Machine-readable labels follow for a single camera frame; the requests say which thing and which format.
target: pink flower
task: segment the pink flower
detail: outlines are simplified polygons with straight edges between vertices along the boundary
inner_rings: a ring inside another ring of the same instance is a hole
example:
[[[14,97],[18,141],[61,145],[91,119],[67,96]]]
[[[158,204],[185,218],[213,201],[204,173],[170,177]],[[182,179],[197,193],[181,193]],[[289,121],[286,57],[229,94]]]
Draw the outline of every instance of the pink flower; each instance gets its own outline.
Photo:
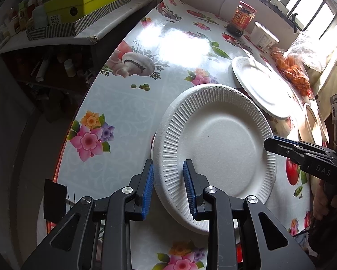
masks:
[[[189,253],[183,257],[171,255],[169,264],[163,270],[198,270],[193,260],[194,253]]]
[[[196,77],[195,77],[195,79],[193,79],[192,83],[194,85],[211,83],[211,78],[209,76],[203,77],[202,75],[196,74]]]
[[[94,155],[103,153],[103,146],[99,139],[102,136],[102,129],[90,130],[82,125],[80,131],[74,136],[70,142],[77,149],[80,159],[85,162]]]
[[[211,30],[210,27],[208,27],[205,24],[200,23],[200,22],[194,22],[193,25],[196,25],[196,26],[200,27],[203,30]]]

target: green pea print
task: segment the green pea print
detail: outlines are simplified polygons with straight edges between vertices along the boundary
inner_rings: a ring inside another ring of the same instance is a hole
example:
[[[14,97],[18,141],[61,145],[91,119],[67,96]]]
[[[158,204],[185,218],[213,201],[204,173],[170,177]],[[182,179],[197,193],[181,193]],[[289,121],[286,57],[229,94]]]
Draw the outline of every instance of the green pea print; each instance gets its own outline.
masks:
[[[294,197],[297,197],[301,193],[302,190],[303,190],[303,186],[298,187],[294,192]]]

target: white container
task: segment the white container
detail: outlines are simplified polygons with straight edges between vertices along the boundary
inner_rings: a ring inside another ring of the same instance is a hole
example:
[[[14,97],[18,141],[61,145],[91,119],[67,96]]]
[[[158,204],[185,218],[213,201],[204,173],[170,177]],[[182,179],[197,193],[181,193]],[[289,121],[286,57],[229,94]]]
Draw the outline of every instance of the white container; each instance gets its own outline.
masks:
[[[258,22],[255,22],[253,32],[250,35],[250,40],[261,50],[270,48],[280,41],[274,34]]]
[[[63,65],[65,66],[68,77],[74,77],[74,75],[76,75],[76,69],[71,59],[66,60]]]
[[[48,26],[48,18],[47,18],[45,6],[43,4],[33,9],[32,17],[33,17],[35,29]]]

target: paper plate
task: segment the paper plate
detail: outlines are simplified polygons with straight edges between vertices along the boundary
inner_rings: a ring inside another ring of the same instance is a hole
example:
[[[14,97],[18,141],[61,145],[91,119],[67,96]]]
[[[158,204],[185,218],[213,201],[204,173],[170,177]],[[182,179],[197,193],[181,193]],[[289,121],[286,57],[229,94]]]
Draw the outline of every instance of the paper plate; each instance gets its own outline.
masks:
[[[299,123],[299,134],[303,141],[322,146],[321,128],[314,111],[306,103],[303,113],[305,121]]]
[[[263,64],[253,58],[236,57],[232,69],[245,91],[255,103],[278,120],[290,116],[289,96],[283,84]]]
[[[262,112],[241,92],[220,84],[186,90],[167,108],[155,135],[155,189],[162,204],[183,226],[208,233],[209,222],[190,214],[182,178],[186,159],[210,185],[265,203],[276,176],[276,156],[263,146],[272,136]]]

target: flower print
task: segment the flower print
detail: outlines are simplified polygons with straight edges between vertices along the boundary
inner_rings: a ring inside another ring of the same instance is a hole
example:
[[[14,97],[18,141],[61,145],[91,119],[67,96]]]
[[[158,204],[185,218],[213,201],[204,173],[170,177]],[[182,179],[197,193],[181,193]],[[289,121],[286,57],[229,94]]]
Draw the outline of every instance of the flower print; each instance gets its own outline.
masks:
[[[100,142],[101,136],[102,129],[90,130],[85,125],[81,125],[77,135],[70,140],[83,162],[94,155],[101,155],[103,153],[103,146]]]
[[[191,249],[186,242],[173,242],[172,248],[168,251],[169,255],[184,256],[191,252]]]
[[[224,21],[224,22],[227,22],[227,23],[228,23],[228,21],[227,21],[225,18],[222,18],[222,17],[220,17],[220,16],[217,15],[217,14],[215,14],[215,17],[216,17],[217,19],[220,19],[221,21]]]
[[[200,27],[203,30],[211,30],[208,26],[206,26],[205,24],[203,24],[201,22],[194,22],[193,25],[196,25],[196,26]]]
[[[308,211],[305,215],[305,218],[304,218],[304,228],[307,228],[310,226],[311,224],[311,221],[310,221],[310,215],[311,215],[311,212]]]
[[[193,249],[194,255],[193,255],[193,261],[196,263],[198,261],[201,261],[203,258],[205,258],[204,248],[195,248]]]
[[[170,2],[170,4],[172,4],[172,5],[176,6],[176,2],[175,2],[175,0],[169,0],[169,2]]]
[[[200,13],[200,12],[195,12],[195,11],[192,11],[192,10],[187,10],[187,13],[193,15],[193,16],[196,16],[196,17],[200,17],[200,18],[204,18],[206,17],[204,14]]]
[[[299,221],[296,219],[296,217],[291,221],[291,226],[290,226],[290,234],[292,236],[296,235],[299,233]]]
[[[194,263],[194,253],[183,257],[171,255],[169,264],[163,270],[198,270]]]
[[[194,85],[218,83],[217,78],[210,75],[210,73],[204,69],[196,68],[195,72],[188,71],[188,73],[189,76],[186,77],[185,80],[192,82]]]
[[[109,126],[107,123],[103,123],[101,129],[102,129],[101,141],[102,142],[112,141],[113,130],[115,129],[115,127]]]
[[[152,19],[150,17],[143,17],[141,19],[142,26],[145,28],[153,23]]]
[[[96,127],[101,127],[101,123],[99,120],[99,114],[97,112],[93,113],[91,111],[87,111],[86,114],[80,121],[81,124],[85,125],[89,129],[94,129]]]

